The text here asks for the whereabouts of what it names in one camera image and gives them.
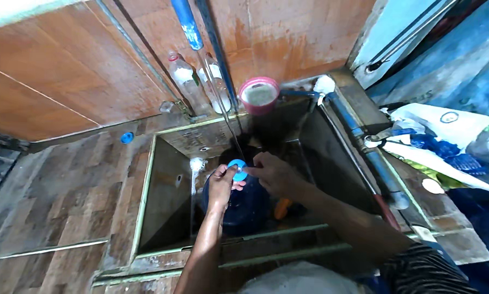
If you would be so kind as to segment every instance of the blue cap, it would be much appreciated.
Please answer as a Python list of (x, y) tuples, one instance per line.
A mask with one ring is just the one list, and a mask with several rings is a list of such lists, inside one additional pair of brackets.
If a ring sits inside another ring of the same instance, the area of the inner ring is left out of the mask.
[(231, 167), (231, 166), (236, 165), (236, 164), (237, 164), (237, 168), (238, 169), (237, 169), (236, 174), (233, 177), (233, 180), (236, 181), (236, 182), (239, 182), (241, 180), (246, 179), (246, 177), (248, 176), (247, 173), (245, 173), (244, 171), (242, 171), (242, 168), (243, 167), (247, 167), (247, 165), (241, 159), (234, 159), (234, 160), (230, 161), (230, 163), (228, 164), (228, 167)]
[(132, 142), (132, 140), (134, 140), (134, 133), (133, 132), (124, 133), (120, 138), (120, 141), (123, 144), (128, 144), (128, 143)]

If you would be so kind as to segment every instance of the person's hand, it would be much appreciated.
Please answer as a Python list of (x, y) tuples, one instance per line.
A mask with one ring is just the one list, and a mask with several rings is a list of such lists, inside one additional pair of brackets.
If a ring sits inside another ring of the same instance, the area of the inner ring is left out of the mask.
[(269, 152), (261, 152), (253, 158), (256, 167), (245, 167), (244, 172), (259, 178), (259, 184), (270, 195), (291, 200), (299, 196), (306, 181), (292, 167)]
[(226, 209), (230, 192), (232, 190), (243, 190), (245, 181), (234, 182), (232, 178), (237, 172), (237, 165), (228, 167), (226, 164), (219, 165), (209, 179), (209, 210)]

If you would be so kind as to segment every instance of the plastic bottle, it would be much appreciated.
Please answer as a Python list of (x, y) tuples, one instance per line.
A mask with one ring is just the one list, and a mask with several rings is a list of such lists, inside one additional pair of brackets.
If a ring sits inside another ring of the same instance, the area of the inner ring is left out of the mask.
[(212, 110), (193, 67), (176, 51), (168, 52), (168, 71), (183, 96), (190, 102), (196, 116), (209, 115)]
[[(225, 86), (225, 82), (222, 80), (221, 71), (219, 70), (219, 65), (217, 65), (217, 61), (215, 61), (208, 54), (205, 56), (205, 58), (210, 67), (210, 71), (212, 71), (212, 75), (214, 77), (214, 81), (212, 83), (216, 91), (219, 92), (219, 95), (222, 100), (222, 105), (225, 108), (225, 112), (228, 112), (228, 110), (230, 110), (230, 99), (228, 98), (228, 89)], [(210, 90), (210, 86), (207, 83), (209, 77), (208, 75), (205, 74), (202, 67), (197, 70), (197, 75), (201, 79), (203, 88), (205, 88), (205, 93), (209, 97), (210, 102), (212, 102), (212, 107), (214, 108), (215, 112), (217, 112), (218, 114), (222, 114), (221, 107), (217, 102), (217, 97), (215, 93), (213, 93)]]

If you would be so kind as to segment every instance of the striped shirt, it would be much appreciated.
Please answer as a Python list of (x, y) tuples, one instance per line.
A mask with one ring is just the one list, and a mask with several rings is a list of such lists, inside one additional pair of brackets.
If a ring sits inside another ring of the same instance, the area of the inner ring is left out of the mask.
[(420, 243), (386, 261), (381, 276), (398, 294), (478, 293), (435, 249)]

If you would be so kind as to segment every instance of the white plastic bag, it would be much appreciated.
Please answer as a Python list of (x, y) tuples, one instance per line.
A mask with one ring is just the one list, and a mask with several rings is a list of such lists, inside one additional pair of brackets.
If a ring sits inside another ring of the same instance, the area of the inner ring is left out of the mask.
[[(393, 111), (390, 117), (393, 121), (399, 121), (398, 124), (406, 122), (406, 125), (413, 125), (410, 120), (415, 121), (425, 127), (425, 131), (418, 129), (419, 133), (434, 133), (438, 140), (457, 144), (461, 153), (470, 153), (489, 163), (489, 135), (486, 134), (489, 133), (489, 116), (411, 103)], [(394, 143), (391, 138), (388, 140), (383, 147), (386, 151), (427, 166), (470, 187), (489, 191), (489, 174), (471, 176), (445, 163), (432, 151)]]

